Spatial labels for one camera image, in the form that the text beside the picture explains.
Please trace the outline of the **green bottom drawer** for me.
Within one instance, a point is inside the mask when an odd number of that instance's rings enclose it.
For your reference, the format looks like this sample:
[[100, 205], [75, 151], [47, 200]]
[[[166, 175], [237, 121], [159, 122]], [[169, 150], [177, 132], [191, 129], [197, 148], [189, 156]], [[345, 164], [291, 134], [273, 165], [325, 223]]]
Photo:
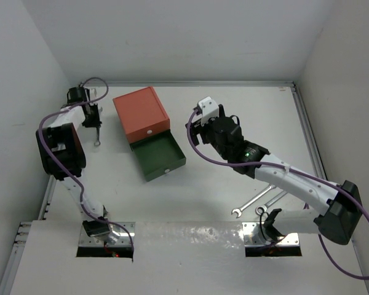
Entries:
[[130, 148], [147, 182], [186, 164], [186, 156], [171, 130], [132, 143]]

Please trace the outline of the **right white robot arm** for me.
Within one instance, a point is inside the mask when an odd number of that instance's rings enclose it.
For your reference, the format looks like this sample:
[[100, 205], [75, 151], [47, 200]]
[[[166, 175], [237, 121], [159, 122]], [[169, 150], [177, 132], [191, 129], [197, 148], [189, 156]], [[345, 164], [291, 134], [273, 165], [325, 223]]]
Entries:
[[347, 245], [363, 216], [356, 184], [325, 181], [280, 160], [242, 135], [232, 117], [217, 115], [209, 120], [189, 120], [185, 125], [193, 149], [200, 143], [211, 145], [222, 158], [218, 165], [240, 175], [266, 182], [297, 197], [309, 210], [272, 210], [262, 218], [258, 229], [261, 243], [275, 244], [290, 233], [318, 234], [338, 245]]

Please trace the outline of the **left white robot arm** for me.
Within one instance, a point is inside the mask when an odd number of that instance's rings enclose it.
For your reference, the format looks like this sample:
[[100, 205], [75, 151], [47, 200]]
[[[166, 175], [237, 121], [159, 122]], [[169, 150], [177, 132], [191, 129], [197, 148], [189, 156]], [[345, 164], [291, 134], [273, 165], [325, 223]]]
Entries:
[[100, 145], [101, 110], [93, 102], [95, 99], [97, 91], [94, 88], [70, 88], [61, 113], [48, 127], [36, 132], [36, 139], [44, 171], [62, 183], [69, 192], [81, 214], [86, 235], [96, 242], [104, 243], [111, 232], [110, 226], [105, 223], [108, 212], [104, 205], [89, 197], [78, 185], [86, 167], [78, 128], [96, 129], [94, 145]]

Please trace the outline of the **orange drawer cabinet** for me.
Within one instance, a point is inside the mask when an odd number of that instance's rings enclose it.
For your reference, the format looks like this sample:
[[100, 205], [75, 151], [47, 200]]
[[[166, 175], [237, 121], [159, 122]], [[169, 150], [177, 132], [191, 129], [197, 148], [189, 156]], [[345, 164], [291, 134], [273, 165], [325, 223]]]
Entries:
[[170, 118], [153, 87], [116, 97], [113, 103], [130, 144], [170, 129]]

